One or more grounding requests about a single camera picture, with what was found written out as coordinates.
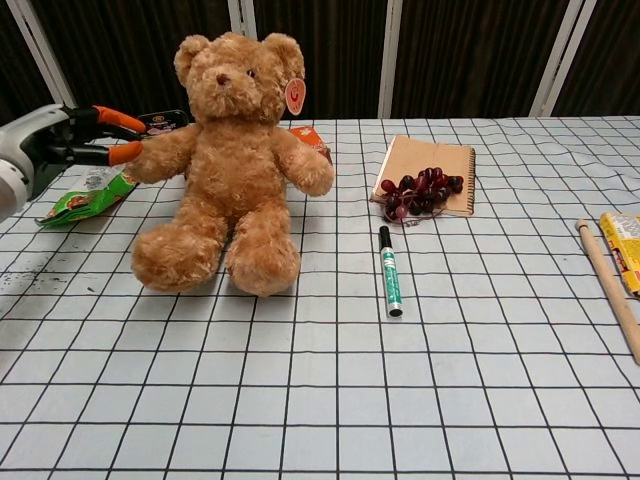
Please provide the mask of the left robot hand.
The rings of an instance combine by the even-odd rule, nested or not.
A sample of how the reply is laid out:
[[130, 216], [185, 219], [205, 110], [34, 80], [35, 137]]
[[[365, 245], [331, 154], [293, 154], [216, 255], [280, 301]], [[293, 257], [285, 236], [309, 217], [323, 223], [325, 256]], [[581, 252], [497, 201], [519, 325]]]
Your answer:
[[8, 216], [73, 165], [115, 167], [143, 149], [145, 124], [93, 105], [40, 107], [1, 127], [1, 208]]

